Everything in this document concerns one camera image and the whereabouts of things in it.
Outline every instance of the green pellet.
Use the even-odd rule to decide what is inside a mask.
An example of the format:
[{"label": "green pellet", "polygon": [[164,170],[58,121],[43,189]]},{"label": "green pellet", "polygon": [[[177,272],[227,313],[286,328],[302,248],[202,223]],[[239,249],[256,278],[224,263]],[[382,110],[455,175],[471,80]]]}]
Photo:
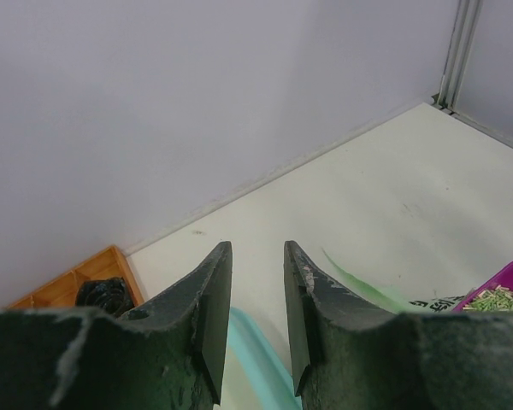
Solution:
[{"label": "green pellet", "polygon": [[500,285],[496,286],[496,289],[483,290],[475,299],[466,304],[463,310],[480,312],[513,311],[513,292]]}]

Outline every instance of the white floor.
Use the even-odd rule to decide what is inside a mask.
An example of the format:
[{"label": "white floor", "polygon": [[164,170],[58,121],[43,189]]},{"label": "white floor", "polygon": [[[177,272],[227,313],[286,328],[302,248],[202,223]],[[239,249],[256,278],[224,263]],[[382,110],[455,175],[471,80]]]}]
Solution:
[{"label": "white floor", "polygon": [[233,242],[232,304],[290,368],[283,243],[323,247],[408,298],[461,295],[513,260],[513,149],[421,105],[130,257],[146,297]]}]

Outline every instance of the orange wooden box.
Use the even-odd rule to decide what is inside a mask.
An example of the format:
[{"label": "orange wooden box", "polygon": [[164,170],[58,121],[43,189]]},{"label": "orange wooden box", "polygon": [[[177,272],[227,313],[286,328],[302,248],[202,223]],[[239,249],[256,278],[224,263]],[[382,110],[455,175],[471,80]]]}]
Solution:
[{"label": "orange wooden box", "polygon": [[86,280],[123,278],[135,306],[143,302],[139,287],[127,264],[126,257],[116,246],[110,246],[77,267],[64,273],[9,305],[12,309],[68,308],[74,306],[78,289]]}]

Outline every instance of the magenta bowl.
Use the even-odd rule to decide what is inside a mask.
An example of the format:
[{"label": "magenta bowl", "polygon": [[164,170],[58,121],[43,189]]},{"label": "magenta bowl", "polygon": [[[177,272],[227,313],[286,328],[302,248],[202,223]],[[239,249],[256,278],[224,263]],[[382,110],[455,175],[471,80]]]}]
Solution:
[{"label": "magenta bowl", "polygon": [[485,282],[479,289],[471,292],[465,297],[460,303],[458,303],[452,312],[460,312],[462,308],[473,300],[474,297],[479,295],[483,290],[494,289],[498,285],[509,288],[513,291],[513,261],[506,266],[504,269],[492,276],[487,282]]}]

